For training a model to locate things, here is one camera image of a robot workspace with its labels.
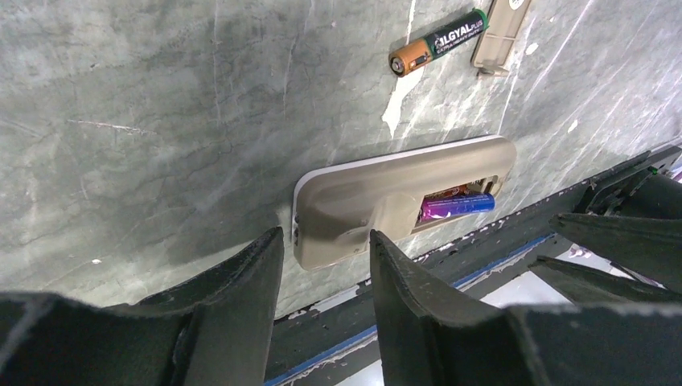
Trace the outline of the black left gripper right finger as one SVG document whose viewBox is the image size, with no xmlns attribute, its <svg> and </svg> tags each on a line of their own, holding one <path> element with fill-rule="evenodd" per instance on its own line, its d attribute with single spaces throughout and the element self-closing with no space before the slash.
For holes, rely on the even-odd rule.
<svg viewBox="0 0 682 386">
<path fill-rule="evenodd" d="M 370 234 L 387 385 L 678 385 L 681 307 L 489 306 Z"/>
</svg>

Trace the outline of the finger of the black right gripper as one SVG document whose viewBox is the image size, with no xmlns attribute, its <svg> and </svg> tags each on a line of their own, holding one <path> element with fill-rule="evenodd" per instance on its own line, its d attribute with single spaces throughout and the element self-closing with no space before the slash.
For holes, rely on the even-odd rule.
<svg viewBox="0 0 682 386">
<path fill-rule="evenodd" d="M 681 295 L 671 290 L 555 258 L 537 257 L 528 267 L 573 303 L 681 302 Z"/>
<path fill-rule="evenodd" d="M 681 292 L 681 221 L 561 213 L 550 228 L 600 257 Z"/>
</svg>

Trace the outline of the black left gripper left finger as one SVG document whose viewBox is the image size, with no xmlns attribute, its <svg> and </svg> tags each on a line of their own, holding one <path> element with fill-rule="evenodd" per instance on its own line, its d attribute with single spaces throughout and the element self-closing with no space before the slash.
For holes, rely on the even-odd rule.
<svg viewBox="0 0 682 386">
<path fill-rule="evenodd" d="M 260 385 L 283 257 L 277 227 L 234 257 L 132 305 L 4 292 L 1 382 Z"/>
</svg>

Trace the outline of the blue purple battery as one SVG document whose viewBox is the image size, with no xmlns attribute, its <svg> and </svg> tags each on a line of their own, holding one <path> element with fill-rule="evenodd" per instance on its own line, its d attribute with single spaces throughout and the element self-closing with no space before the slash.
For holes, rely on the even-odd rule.
<svg viewBox="0 0 682 386">
<path fill-rule="evenodd" d="M 492 211 L 495 198 L 491 194 L 429 195 L 424 198 L 417 223 Z"/>
</svg>

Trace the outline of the white remote control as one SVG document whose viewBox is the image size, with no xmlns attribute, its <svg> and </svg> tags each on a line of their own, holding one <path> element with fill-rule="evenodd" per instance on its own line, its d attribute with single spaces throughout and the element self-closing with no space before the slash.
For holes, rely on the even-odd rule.
<svg viewBox="0 0 682 386">
<path fill-rule="evenodd" d="M 511 141 L 486 135 L 310 171 L 294 188 L 294 256 L 303 269 L 327 267 L 367 251 L 372 229 L 401 240 L 471 216 L 417 223 L 429 195 L 497 199 L 516 156 Z"/>
</svg>

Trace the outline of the beige battery compartment cover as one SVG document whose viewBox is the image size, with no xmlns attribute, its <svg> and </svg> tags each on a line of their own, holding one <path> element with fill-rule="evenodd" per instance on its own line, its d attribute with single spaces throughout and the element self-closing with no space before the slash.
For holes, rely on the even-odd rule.
<svg viewBox="0 0 682 386">
<path fill-rule="evenodd" d="M 488 28 L 476 44 L 471 64 L 478 76 L 506 76 L 512 49 L 518 39 L 531 0 L 494 0 L 487 13 Z"/>
</svg>

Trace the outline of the black copper battery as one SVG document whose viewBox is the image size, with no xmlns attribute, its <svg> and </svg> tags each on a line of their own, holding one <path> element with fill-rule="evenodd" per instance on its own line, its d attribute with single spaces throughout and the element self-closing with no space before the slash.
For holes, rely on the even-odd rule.
<svg viewBox="0 0 682 386">
<path fill-rule="evenodd" d="M 474 8 L 460 18 L 393 51 L 388 56 L 389 67 L 394 75 L 407 76 L 481 35 L 488 27 L 486 13 Z"/>
</svg>

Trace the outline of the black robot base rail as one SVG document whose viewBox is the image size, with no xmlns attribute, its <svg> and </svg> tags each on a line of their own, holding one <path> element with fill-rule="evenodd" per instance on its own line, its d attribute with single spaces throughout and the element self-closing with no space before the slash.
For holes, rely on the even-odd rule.
<svg viewBox="0 0 682 386">
<path fill-rule="evenodd" d="M 539 254 L 563 253 L 569 242 L 549 220 L 560 212 L 603 213 L 645 183 L 681 164 L 680 146 L 649 150 L 467 233 L 416 258 L 435 276 L 472 295 L 493 291 L 522 273 Z M 379 358 L 372 286 L 362 281 L 278 319 L 265 372 L 266 385 L 333 385 Z"/>
</svg>

